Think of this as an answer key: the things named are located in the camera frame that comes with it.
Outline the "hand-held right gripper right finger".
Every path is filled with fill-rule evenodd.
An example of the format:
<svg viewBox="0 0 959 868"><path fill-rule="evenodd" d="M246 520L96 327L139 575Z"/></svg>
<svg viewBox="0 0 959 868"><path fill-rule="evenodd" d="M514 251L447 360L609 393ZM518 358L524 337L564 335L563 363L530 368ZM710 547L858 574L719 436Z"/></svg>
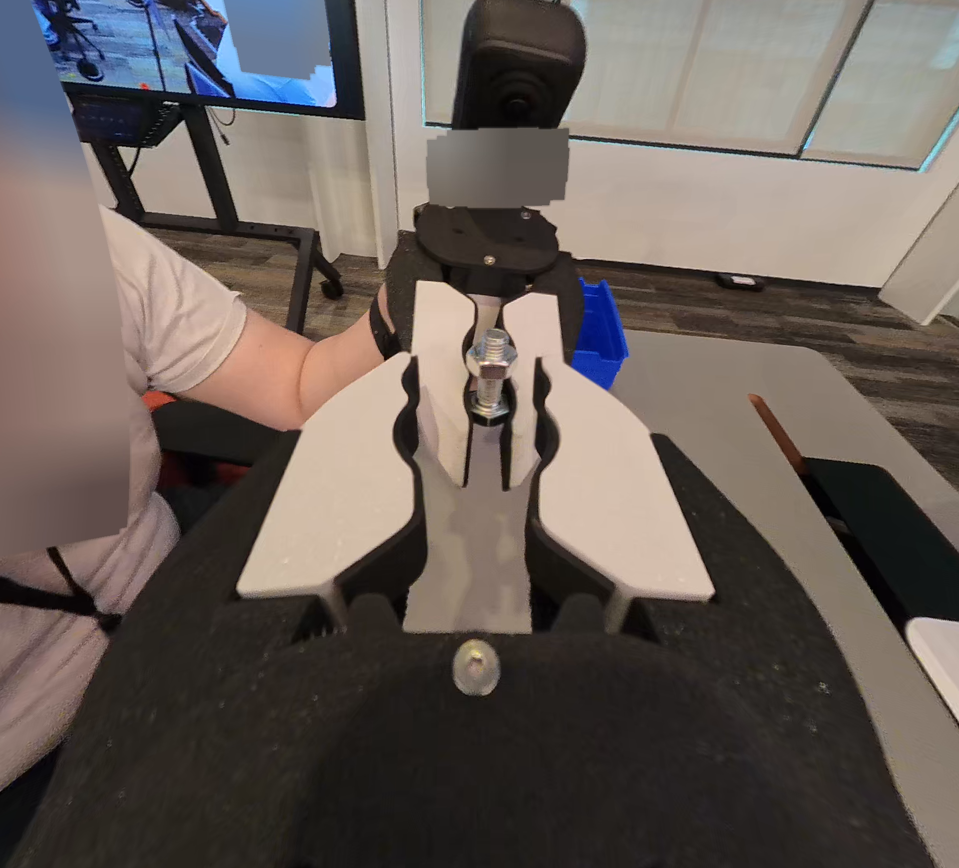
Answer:
<svg viewBox="0 0 959 868"><path fill-rule="evenodd" d="M708 602L715 588L645 425L554 358L535 364L528 501L533 631L576 595L618 632L636 601Z"/></svg>

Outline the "orange cloth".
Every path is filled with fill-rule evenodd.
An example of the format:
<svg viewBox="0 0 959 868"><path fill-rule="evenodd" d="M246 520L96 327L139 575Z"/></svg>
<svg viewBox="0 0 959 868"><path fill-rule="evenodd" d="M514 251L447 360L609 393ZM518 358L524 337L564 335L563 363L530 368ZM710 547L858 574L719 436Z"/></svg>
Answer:
<svg viewBox="0 0 959 868"><path fill-rule="evenodd" d="M161 452L159 486L232 485L277 438L277 431L223 408L147 391Z"/></svg>

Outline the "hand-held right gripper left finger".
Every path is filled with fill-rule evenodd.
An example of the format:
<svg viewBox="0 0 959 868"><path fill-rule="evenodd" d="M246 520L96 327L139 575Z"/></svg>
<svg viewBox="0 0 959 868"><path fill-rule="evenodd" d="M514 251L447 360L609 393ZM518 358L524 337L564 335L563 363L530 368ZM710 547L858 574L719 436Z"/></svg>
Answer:
<svg viewBox="0 0 959 868"><path fill-rule="evenodd" d="M304 424L236 584L240 598L319 598L335 622L360 596L405 601L428 544L417 359L400 352Z"/></svg>

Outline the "black rolling stand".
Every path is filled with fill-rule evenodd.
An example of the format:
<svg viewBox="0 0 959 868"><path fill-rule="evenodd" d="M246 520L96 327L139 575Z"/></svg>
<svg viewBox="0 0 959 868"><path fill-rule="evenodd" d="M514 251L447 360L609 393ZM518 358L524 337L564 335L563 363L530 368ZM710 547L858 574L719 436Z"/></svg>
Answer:
<svg viewBox="0 0 959 868"><path fill-rule="evenodd" d="M317 230L249 222L240 218L213 127L203 107L165 100L139 100L72 91L67 92L67 97L79 140L91 148L113 192L115 209L121 215L150 229L292 246L296 252L296 263L285 326L299 334L304 331L315 273L321 277L320 290L326 299L342 298L342 276L324 256ZM134 167L126 164L121 155L122 148L141 151L159 146L180 123L186 126L206 195L214 212L212 218L146 209L133 181Z"/></svg>

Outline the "person's left forearm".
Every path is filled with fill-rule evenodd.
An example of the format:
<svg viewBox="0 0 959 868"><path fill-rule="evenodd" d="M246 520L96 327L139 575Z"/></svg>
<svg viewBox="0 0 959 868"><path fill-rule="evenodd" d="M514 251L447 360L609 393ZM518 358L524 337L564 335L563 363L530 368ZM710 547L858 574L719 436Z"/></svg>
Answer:
<svg viewBox="0 0 959 868"><path fill-rule="evenodd" d="M344 332L314 344L296 379L293 427L301 428L338 393L382 364L395 347L393 336L390 324L369 309Z"/></svg>

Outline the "white framed glass window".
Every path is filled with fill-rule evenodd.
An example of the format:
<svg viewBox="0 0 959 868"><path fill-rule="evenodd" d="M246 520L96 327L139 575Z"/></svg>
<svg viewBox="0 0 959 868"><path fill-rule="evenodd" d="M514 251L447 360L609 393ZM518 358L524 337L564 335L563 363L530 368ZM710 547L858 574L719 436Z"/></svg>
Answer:
<svg viewBox="0 0 959 868"><path fill-rule="evenodd" d="M421 0L428 124L473 1ZM556 1L586 31L582 138L923 171L957 131L958 0Z"/></svg>

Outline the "blue plastic bin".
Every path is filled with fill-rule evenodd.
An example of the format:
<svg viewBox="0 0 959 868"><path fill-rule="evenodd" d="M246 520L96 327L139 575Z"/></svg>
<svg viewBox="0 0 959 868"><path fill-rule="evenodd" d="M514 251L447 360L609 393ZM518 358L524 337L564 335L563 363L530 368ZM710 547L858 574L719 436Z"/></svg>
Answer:
<svg viewBox="0 0 959 868"><path fill-rule="evenodd" d="M579 280L584 299L583 318L571 368L609 391L629 357L625 330L617 303L606 280Z"/></svg>

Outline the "wall display screen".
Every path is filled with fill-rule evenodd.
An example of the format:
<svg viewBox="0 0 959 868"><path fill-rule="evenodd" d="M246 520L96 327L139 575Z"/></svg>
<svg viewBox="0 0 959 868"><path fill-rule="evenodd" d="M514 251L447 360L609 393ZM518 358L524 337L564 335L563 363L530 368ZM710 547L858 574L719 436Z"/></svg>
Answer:
<svg viewBox="0 0 959 868"><path fill-rule="evenodd" d="M29 0L71 94L363 120L355 0Z"/></svg>

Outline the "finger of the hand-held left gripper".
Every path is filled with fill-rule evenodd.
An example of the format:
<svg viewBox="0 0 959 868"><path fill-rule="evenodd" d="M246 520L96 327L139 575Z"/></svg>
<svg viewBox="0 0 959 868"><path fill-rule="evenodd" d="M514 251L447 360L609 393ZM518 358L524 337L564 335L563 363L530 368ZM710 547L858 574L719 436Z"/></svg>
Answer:
<svg viewBox="0 0 959 868"><path fill-rule="evenodd" d="M412 354L418 371L419 439L460 489L469 479L472 374L465 355L476 317L473 300L448 284L416 283Z"/></svg>
<svg viewBox="0 0 959 868"><path fill-rule="evenodd" d="M565 366L562 352L558 298L530 293L508 303L502 322L517 358L504 385L509 412L500 427L499 449L502 487L519 487L539 461L536 432L540 418L545 427L557 431L556 420L547 406L554 387L546 365Z"/></svg>

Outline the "white stand base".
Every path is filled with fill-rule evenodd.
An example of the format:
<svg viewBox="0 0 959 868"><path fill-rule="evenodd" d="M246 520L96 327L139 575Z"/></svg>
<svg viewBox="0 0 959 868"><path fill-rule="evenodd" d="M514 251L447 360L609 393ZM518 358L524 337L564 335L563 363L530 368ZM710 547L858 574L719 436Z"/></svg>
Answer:
<svg viewBox="0 0 959 868"><path fill-rule="evenodd" d="M905 640L931 684L958 720L958 622L920 617L905 626Z"/></svg>

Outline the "steel hex bolt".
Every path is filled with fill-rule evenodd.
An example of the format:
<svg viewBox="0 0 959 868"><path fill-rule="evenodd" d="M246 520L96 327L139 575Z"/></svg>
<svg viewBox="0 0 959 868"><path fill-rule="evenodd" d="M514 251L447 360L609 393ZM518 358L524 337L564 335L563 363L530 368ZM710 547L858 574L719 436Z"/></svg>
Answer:
<svg viewBox="0 0 959 868"><path fill-rule="evenodd" d="M502 345L514 347L509 334L497 327L486 329L475 346L482 344L490 347L486 350L488 354L492 353L493 347ZM475 383L470 395L470 412L473 421L484 427L494 427L502 423L510 411L509 403L504 395L504 385L508 378L503 381L493 381L478 380L473 375L471 376Z"/></svg>

